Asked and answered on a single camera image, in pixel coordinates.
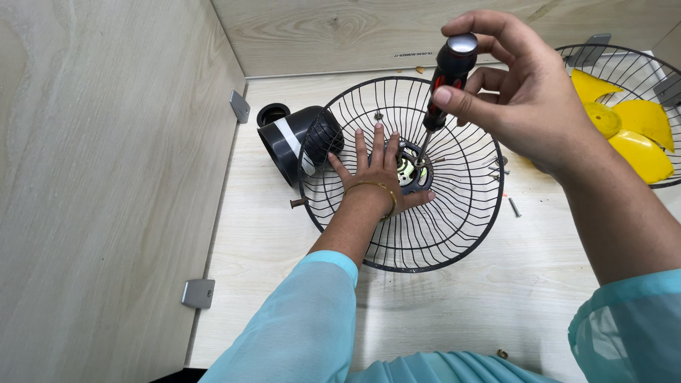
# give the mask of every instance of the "gold bangle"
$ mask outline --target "gold bangle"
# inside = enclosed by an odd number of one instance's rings
[[[392,210],[390,211],[390,213],[388,213],[388,215],[381,218],[381,220],[379,222],[383,222],[383,221],[390,219],[390,217],[392,216],[392,213],[395,213],[395,208],[397,208],[397,197],[395,197],[395,193],[393,193],[392,190],[390,190],[388,188],[388,186],[385,185],[385,183],[378,183],[378,182],[374,182],[374,181],[357,181],[357,182],[353,183],[352,185],[350,185],[345,190],[345,192],[343,193],[343,197],[345,197],[345,194],[347,194],[347,192],[349,192],[350,189],[352,189],[353,187],[355,187],[357,185],[376,185],[378,187],[382,187],[385,191],[387,191],[388,194],[390,194],[390,198],[392,198]]]

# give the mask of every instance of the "yellow fan blade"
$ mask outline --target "yellow fan blade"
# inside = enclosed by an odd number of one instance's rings
[[[575,86],[577,94],[582,102],[593,102],[602,95],[622,91],[622,88],[616,87],[578,69],[572,70],[572,85]]]
[[[671,126],[662,105],[642,99],[620,102],[612,107],[622,119],[622,129],[631,130],[658,142],[674,153]]]
[[[589,115],[591,122],[603,134],[603,137],[610,138],[617,134],[622,128],[622,120],[609,106],[598,102],[585,102],[584,109]]]
[[[608,142],[647,184],[662,181],[674,174],[674,167],[665,152],[638,133],[622,129]]]

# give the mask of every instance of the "wire grille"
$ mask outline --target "wire grille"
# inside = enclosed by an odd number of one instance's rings
[[[354,174],[357,168],[355,130],[364,131],[370,150],[376,122],[386,127],[384,137],[379,139],[387,141],[390,132],[397,130],[400,138],[407,141],[405,153],[417,155],[426,134],[422,120],[429,88],[430,81],[419,78],[384,77],[356,85],[327,104],[325,109],[338,120],[345,142],[338,158],[350,173]],[[311,125],[302,148],[339,151],[333,142],[311,139],[317,126]],[[308,198],[305,206],[310,218],[323,231],[341,203],[343,186],[327,160],[314,163],[316,173],[306,175],[301,167],[302,161],[308,160],[302,154],[301,149],[300,195]],[[422,173],[418,181],[431,182],[430,189],[437,198],[380,223],[364,264],[402,273],[439,269],[473,251],[494,224],[504,174],[490,169],[498,166],[503,170],[499,145],[491,135],[470,123],[457,127],[456,118],[448,116],[445,128],[433,135],[426,155],[432,164],[426,172],[432,174]]]
[[[621,46],[578,44],[563,46],[556,50],[564,57],[568,74],[573,69],[571,63],[579,63],[575,66],[576,69],[624,89],[623,92],[610,93],[597,100],[610,107],[630,99],[644,99],[659,104],[656,90],[668,92],[681,82],[681,72],[678,69],[646,53]],[[662,149],[674,166],[674,174],[668,179],[650,185],[652,189],[681,183],[681,107],[677,104],[663,109],[669,118],[676,153]]]

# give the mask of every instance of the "wood grain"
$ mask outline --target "wood grain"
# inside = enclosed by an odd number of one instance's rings
[[[349,87],[381,76],[430,78],[432,70],[303,76],[249,81],[253,110],[283,102],[291,111],[325,105]],[[189,367],[207,368],[241,333],[265,298],[319,236],[300,197],[272,163],[254,121],[238,128],[208,276],[216,294],[196,327]],[[363,267],[351,370],[417,351],[508,351],[517,365],[564,382],[583,382],[567,326],[598,286],[562,189],[503,149],[508,201],[485,241],[465,259],[415,275]],[[681,218],[675,187],[658,191]]]
[[[245,83],[215,11],[0,10],[0,380],[178,371]]]
[[[596,33],[649,50],[681,21],[678,0],[212,0],[247,76],[434,64],[448,20],[474,9],[514,13],[558,48]]]
[[[681,70],[681,22],[652,49],[652,52],[658,59]]]

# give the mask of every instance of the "light blue sleeve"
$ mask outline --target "light blue sleeve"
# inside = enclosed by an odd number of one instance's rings
[[[681,269],[602,286],[568,340],[591,383],[681,381]]]
[[[336,251],[303,258],[200,382],[345,381],[357,277],[357,266]]]

